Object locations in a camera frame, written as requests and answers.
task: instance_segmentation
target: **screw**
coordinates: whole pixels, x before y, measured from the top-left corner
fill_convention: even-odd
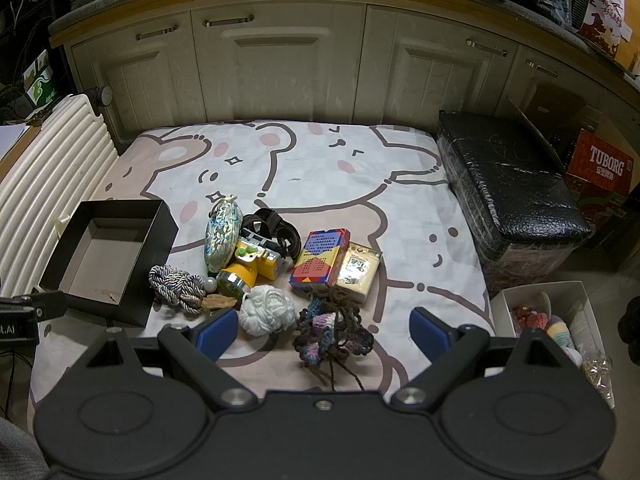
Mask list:
[[[220,395],[220,399],[231,406],[245,406],[254,398],[246,388],[229,388]]]
[[[318,410],[328,412],[334,404],[330,400],[316,400],[315,406]]]
[[[420,388],[408,386],[398,390],[394,397],[407,406],[421,404],[427,399],[427,394]]]

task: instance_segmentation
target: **white cabinet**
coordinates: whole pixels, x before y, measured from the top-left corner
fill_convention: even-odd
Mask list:
[[[365,8],[287,1],[192,11],[207,119],[350,123]]]
[[[516,47],[461,23],[369,6],[353,121],[432,132],[441,109],[492,115]]]
[[[538,87],[548,85],[576,94],[584,99],[585,104],[604,112],[602,100],[608,92],[601,85],[558,60],[520,46],[496,114],[511,114],[507,97],[521,110],[526,110]]]
[[[72,47],[82,89],[110,85],[110,132],[131,142],[143,130],[206,120],[189,12],[129,25]]]
[[[604,92],[599,110],[614,124],[635,152],[640,153],[640,112],[612,92]],[[636,160],[635,164],[638,167],[640,160]]]

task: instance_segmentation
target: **knitted item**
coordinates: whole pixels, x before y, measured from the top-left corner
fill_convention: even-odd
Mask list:
[[[48,471],[35,439],[0,418],[0,480],[37,480]]]
[[[558,316],[551,316],[546,334],[553,339],[560,348],[575,348],[574,340],[571,339],[571,333],[564,321]]]
[[[202,298],[207,295],[200,276],[169,265],[156,265],[149,271],[149,283],[157,300],[180,308],[191,316],[200,314]]]
[[[306,366],[329,361],[332,390],[335,390],[334,362],[364,389],[359,378],[344,365],[350,354],[366,355],[373,349],[373,334],[361,323],[359,307],[338,289],[316,292],[296,321],[300,334],[293,341],[294,348]]]
[[[248,334],[260,337],[293,326],[296,309],[279,288],[257,285],[244,295],[238,322]]]
[[[548,322],[549,318],[544,312],[529,314],[529,317],[527,317],[527,328],[539,328],[540,330],[544,330]]]

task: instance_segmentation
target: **colorful box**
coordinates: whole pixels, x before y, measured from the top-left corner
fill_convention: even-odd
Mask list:
[[[291,287],[308,291],[335,285],[350,237],[347,229],[310,232],[291,273]]]
[[[603,226],[626,200],[633,168],[632,156],[580,131],[564,180],[592,230]]]
[[[49,104],[58,95],[53,83],[53,70],[49,54],[43,50],[23,74],[24,92],[34,107]]]

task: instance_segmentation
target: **red cardboard box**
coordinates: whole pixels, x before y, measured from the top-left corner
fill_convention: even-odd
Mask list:
[[[633,157],[581,130],[564,176],[589,227],[600,228],[629,194]]]

